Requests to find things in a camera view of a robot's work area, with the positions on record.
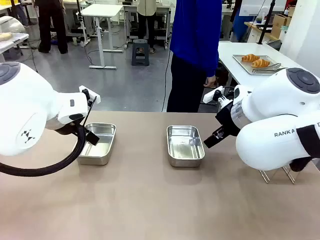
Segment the person left hand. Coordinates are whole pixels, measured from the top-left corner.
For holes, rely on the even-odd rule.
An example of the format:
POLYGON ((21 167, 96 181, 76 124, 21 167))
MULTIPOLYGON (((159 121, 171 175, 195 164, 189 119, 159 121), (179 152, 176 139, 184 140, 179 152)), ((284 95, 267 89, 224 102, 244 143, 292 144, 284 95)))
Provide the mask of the person left hand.
POLYGON ((216 76, 211 76, 206 78, 206 82, 203 85, 205 88, 213 88, 216 83, 216 76))

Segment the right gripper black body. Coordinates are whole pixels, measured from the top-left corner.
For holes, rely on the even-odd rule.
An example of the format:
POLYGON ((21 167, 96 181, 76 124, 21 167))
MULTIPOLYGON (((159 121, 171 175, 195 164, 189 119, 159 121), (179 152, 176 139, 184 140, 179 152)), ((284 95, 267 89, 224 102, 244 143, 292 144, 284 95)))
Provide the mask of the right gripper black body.
POLYGON ((217 129, 220 136, 234 136, 236 137, 240 132, 240 129, 235 125, 232 120, 231 110, 233 104, 229 103, 228 105, 222 107, 220 111, 216 114, 215 118, 221 124, 221 127, 217 129))

